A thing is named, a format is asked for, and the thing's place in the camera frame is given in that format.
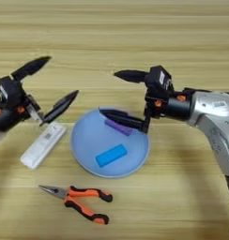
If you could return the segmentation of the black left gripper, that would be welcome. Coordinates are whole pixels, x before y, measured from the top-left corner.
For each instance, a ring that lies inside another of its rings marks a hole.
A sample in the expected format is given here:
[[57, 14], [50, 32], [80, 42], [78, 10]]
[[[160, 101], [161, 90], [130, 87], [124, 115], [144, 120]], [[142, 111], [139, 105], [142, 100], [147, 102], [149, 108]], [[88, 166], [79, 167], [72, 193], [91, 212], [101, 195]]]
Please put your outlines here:
[[[21, 81], [26, 76], [33, 75], [41, 70], [50, 60], [50, 56], [42, 56], [35, 60], [29, 61], [22, 67], [12, 72], [11, 76], [15, 81]], [[6, 99], [3, 95], [0, 95], [0, 132], [8, 132], [20, 122], [29, 118], [33, 118], [39, 122], [42, 121], [42, 125], [50, 124], [53, 120], [66, 111], [78, 94], [79, 91], [75, 90], [59, 99], [53, 105], [53, 108], [44, 115], [43, 119], [42, 113], [40, 112], [40, 106], [37, 104], [32, 95], [26, 95], [24, 97], [24, 101], [12, 109], [8, 109], [5, 106]]]

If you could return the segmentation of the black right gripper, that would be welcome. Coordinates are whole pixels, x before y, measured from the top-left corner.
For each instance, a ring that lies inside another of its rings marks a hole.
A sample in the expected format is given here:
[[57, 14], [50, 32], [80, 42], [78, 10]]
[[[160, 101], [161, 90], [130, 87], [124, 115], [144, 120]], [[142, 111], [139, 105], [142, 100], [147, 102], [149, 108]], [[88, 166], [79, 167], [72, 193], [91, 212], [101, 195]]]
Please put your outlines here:
[[[125, 69], [114, 73], [117, 78], [131, 83], [143, 83], [147, 72]], [[180, 121], [187, 121], [191, 116], [191, 98], [193, 91], [184, 89], [182, 92], [147, 90], [145, 94], [145, 116], [153, 118], [169, 117]], [[130, 116], [127, 112], [111, 109], [100, 109], [99, 112], [117, 124], [148, 132], [150, 118], [145, 120]]]

